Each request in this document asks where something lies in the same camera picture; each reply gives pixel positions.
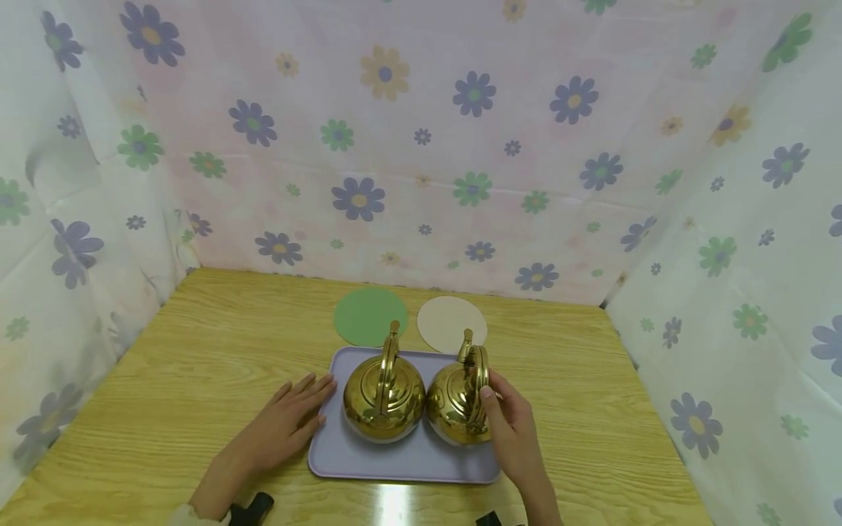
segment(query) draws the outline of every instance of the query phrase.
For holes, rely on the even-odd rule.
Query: sleeve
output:
[[[228,526],[230,522],[231,512],[228,512],[220,522],[217,522],[207,518],[198,518],[196,516],[196,510],[192,506],[182,504],[169,519],[169,526],[219,526],[219,524]]]

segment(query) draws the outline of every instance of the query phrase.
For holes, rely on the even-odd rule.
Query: kettle handle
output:
[[[377,376],[377,392],[375,393],[374,406],[378,415],[386,415],[389,411],[389,388],[394,382],[395,360],[397,360],[397,329],[401,323],[392,320],[389,326],[389,336],[383,342],[383,354],[380,361],[380,375]]]
[[[471,377],[473,383],[473,403],[471,414],[468,416],[468,423],[480,423],[485,418],[485,411],[480,402],[479,390],[488,385],[488,353],[482,345],[471,345],[466,362],[473,365],[474,374]]]

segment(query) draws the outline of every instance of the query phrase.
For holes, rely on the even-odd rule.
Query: green flower print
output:
[[[331,151],[348,151],[349,146],[354,145],[354,131],[351,130],[344,120],[337,122],[330,119],[327,125],[322,126],[322,143],[330,146]]]
[[[524,197],[524,202],[520,204],[520,208],[524,212],[537,214],[546,208],[546,204],[550,202],[550,198],[546,197],[546,192],[532,192],[531,195]]]
[[[25,317],[14,318],[6,326],[6,337],[10,342],[19,340],[29,331],[29,320]]]
[[[163,155],[163,148],[157,143],[157,135],[147,133],[141,125],[123,130],[121,135],[125,142],[117,146],[117,153],[128,156],[125,164],[129,168],[137,167],[147,172],[151,165],[157,164],[157,157]]]
[[[708,240],[707,247],[699,249],[699,255],[702,256],[702,268],[707,268],[707,277],[712,278],[718,276],[723,268],[728,268],[731,264],[731,256],[737,251],[737,245],[734,243],[733,237],[726,237],[725,241],[720,241],[718,237],[712,237]]]
[[[757,505],[757,514],[760,515],[760,522],[766,526],[781,526],[781,518],[775,512],[775,509],[766,504]]]
[[[690,59],[690,62],[693,63],[693,67],[701,69],[710,65],[713,57],[716,55],[717,47],[713,44],[705,44],[695,50],[695,54],[693,55],[693,58]]]
[[[810,13],[796,15],[778,37],[775,45],[766,53],[760,70],[768,73],[778,67],[778,61],[784,64],[794,61],[798,57],[798,46],[805,45],[813,37],[813,32],[807,29],[812,19]]]
[[[7,183],[0,178],[0,225],[20,225],[20,216],[29,215],[27,201],[29,196],[20,191],[17,181],[9,179]]]
[[[190,162],[193,163],[193,169],[196,172],[205,175],[208,179],[221,178],[223,173],[228,173],[225,169],[225,162],[217,159],[208,151],[205,153],[197,151],[195,157],[190,158]]]
[[[596,11],[597,14],[605,12],[605,8],[613,8],[617,0],[583,0],[584,12]]]
[[[655,185],[658,195],[669,194],[669,191],[675,188],[675,185],[679,182],[683,173],[684,172],[682,170],[676,168],[672,172],[662,175],[661,182]]]
[[[491,181],[488,180],[488,174],[480,172],[468,172],[465,178],[458,178],[453,182],[456,189],[453,190],[453,197],[459,199],[459,204],[462,206],[477,206],[480,201],[487,201],[491,198],[488,189],[491,188]]]
[[[799,417],[784,415],[781,417],[781,427],[784,428],[787,435],[793,437],[795,440],[801,440],[810,436],[810,427]]]
[[[757,306],[751,306],[748,303],[743,303],[742,308],[734,311],[734,327],[740,329],[740,336],[751,337],[756,340],[760,336],[766,334],[766,316],[760,312]]]

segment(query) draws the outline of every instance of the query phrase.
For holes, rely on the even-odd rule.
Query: gold kettle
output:
[[[427,418],[445,442],[470,445],[491,439],[479,390],[488,385],[488,355],[472,345],[473,331],[465,339],[454,364],[439,371],[427,393]]]
[[[398,321],[390,326],[381,356],[369,358],[351,373],[343,394],[345,417],[362,438],[379,444],[409,435],[424,413],[424,381],[406,359],[397,356]]]

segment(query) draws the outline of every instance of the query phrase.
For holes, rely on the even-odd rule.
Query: green circle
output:
[[[345,341],[362,347],[383,347],[389,324],[398,320],[398,335],[407,330],[407,306],[393,292],[368,287],[348,293],[336,304],[333,324]]]

